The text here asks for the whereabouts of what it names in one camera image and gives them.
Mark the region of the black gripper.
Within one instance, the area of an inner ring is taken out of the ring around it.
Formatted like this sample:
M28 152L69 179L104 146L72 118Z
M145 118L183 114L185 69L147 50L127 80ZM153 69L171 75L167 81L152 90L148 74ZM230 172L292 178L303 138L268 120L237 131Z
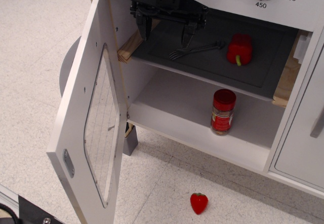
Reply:
M131 0L131 14L136 19L140 36L149 39L153 19L179 22L184 25L182 31L182 48L189 46L196 25L206 25L209 8L195 0Z

